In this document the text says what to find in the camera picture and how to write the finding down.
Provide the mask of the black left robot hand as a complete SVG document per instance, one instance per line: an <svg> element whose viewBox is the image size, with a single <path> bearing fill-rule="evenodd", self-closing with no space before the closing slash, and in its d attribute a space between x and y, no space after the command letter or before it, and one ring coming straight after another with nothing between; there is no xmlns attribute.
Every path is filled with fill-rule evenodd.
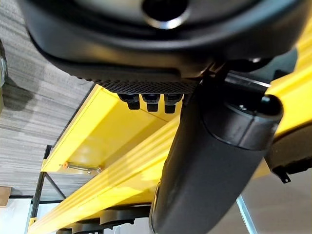
<svg viewBox="0 0 312 234"><path fill-rule="evenodd" d="M206 234L270 150L284 114L268 85L293 72L309 0L20 0L57 68L180 124L150 211L155 234Z"/></svg>

